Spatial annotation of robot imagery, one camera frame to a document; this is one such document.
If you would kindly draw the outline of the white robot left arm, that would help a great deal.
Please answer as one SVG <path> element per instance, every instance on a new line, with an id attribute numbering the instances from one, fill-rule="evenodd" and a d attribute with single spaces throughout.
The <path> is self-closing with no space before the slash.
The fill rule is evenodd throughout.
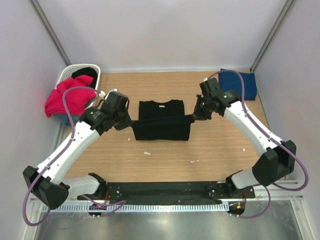
<path id="1" fill-rule="evenodd" d="M 110 91 L 101 108 L 89 107 L 75 125 L 74 132 L 37 167 L 27 166 L 22 175 L 35 195 L 49 209 L 60 207 L 66 200 L 82 195 L 101 200 L 107 191 L 106 181 L 96 173 L 65 178 L 66 173 L 83 151 L 111 128 L 131 126 L 129 98 Z"/>

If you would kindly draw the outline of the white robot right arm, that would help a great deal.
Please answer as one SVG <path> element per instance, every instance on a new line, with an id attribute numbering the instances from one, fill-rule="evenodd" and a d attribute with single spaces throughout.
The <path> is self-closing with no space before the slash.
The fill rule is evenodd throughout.
<path id="1" fill-rule="evenodd" d="M 267 187 L 293 172 L 297 147 L 291 140 L 283 141 L 273 134 L 235 91 L 224 91 L 216 78 L 205 79 L 199 86 L 201 94 L 197 96 L 193 118 L 208 120 L 212 113 L 219 114 L 243 133 L 258 155 L 253 167 L 226 178 L 225 192 L 229 197 L 237 198 L 250 186 Z"/>

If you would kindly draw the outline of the black t-shirt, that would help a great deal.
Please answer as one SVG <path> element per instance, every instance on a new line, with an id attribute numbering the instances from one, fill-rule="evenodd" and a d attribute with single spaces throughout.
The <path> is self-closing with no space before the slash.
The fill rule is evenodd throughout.
<path id="1" fill-rule="evenodd" d="M 193 117 L 185 114 L 182 100 L 140 101 L 132 129 L 137 141 L 188 141 L 193 122 Z"/>

